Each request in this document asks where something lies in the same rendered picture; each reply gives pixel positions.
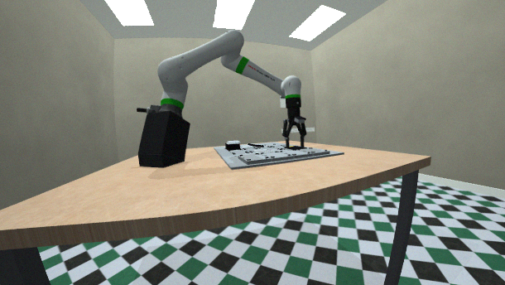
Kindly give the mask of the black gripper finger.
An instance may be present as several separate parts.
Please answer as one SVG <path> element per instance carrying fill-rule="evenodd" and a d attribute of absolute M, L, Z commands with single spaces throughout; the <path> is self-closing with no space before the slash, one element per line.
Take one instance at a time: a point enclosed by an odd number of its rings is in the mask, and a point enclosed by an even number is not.
<path fill-rule="evenodd" d="M 304 147 L 304 138 L 305 138 L 305 135 L 306 135 L 305 122 L 301 123 L 301 124 L 298 123 L 298 125 L 296 125 L 296 126 L 297 126 L 297 128 L 299 130 L 299 133 L 301 135 L 301 147 Z"/>
<path fill-rule="evenodd" d="M 286 139 L 286 148 L 289 148 L 289 138 L 288 137 L 291 132 L 291 128 L 293 127 L 294 119 L 292 120 L 291 126 L 289 123 L 288 128 L 287 128 L 288 119 L 284 119 L 283 122 L 284 122 L 284 126 L 283 126 L 282 136 L 285 137 L 285 139 Z"/>

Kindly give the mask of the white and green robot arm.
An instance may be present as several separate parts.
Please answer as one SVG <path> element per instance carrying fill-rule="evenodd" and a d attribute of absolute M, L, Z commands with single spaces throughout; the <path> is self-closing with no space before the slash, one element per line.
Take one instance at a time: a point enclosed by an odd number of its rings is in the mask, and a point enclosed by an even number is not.
<path fill-rule="evenodd" d="M 137 112 L 153 114 L 171 111 L 182 118 L 182 109 L 184 108 L 188 89 L 185 77 L 219 57 L 221 57 L 221 63 L 224 67 L 256 80 L 286 98 L 287 109 L 300 108 L 300 79 L 291 75 L 282 80 L 240 55 L 243 43 L 242 33 L 237 30 L 230 30 L 202 46 L 163 60 L 157 70 L 164 89 L 161 105 L 151 105 L 147 109 L 137 108 Z"/>

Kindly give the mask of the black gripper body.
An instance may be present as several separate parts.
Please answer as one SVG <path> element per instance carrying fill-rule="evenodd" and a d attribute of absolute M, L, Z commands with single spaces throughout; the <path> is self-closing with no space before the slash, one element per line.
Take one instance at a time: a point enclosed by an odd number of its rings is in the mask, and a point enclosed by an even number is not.
<path fill-rule="evenodd" d="M 288 113 L 288 122 L 290 124 L 292 123 L 292 120 L 294 119 L 294 117 L 292 117 L 293 115 L 294 116 L 301 116 L 300 108 L 288 108 L 287 113 Z M 298 125 L 298 123 L 294 122 L 293 125 Z"/>

